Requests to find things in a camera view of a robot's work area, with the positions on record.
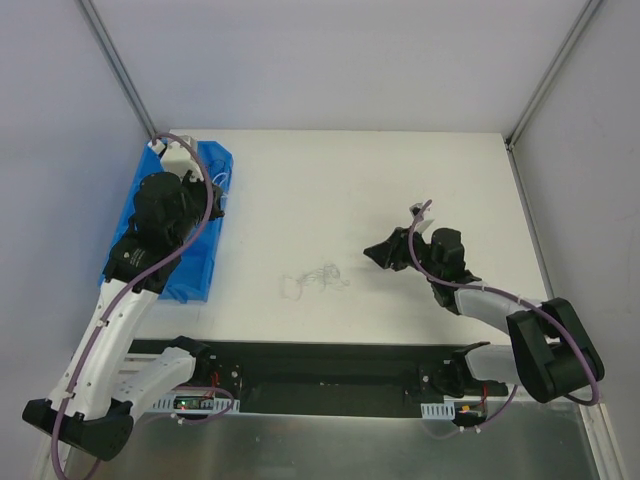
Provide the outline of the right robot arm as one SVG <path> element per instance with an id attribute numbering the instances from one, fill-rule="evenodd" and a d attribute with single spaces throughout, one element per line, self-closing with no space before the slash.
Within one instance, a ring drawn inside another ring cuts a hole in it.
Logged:
<path id="1" fill-rule="evenodd" d="M 436 302 L 508 335 L 507 346 L 480 342 L 456 352 L 447 381 L 450 395 L 473 394 L 486 380 L 523 387 L 540 403 L 597 388 L 605 368 L 573 305 L 537 302 L 488 286 L 466 267 L 459 231 L 439 228 L 425 241 L 397 228 L 364 255 L 382 269 L 412 267 L 426 275 Z"/>

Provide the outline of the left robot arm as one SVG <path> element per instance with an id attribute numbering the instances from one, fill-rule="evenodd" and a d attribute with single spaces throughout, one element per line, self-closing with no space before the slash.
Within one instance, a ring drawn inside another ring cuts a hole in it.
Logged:
<path id="1" fill-rule="evenodd" d="M 136 421 L 160 397 L 213 380 L 212 352 L 179 336 L 124 382 L 118 372 L 141 320 L 163 293 L 182 247 L 200 224 L 223 217 L 222 189 L 169 172 L 144 177 L 134 212 L 112 247 L 98 303 L 65 374 L 50 394 L 27 402 L 23 420 L 101 461 L 116 457 Z"/>

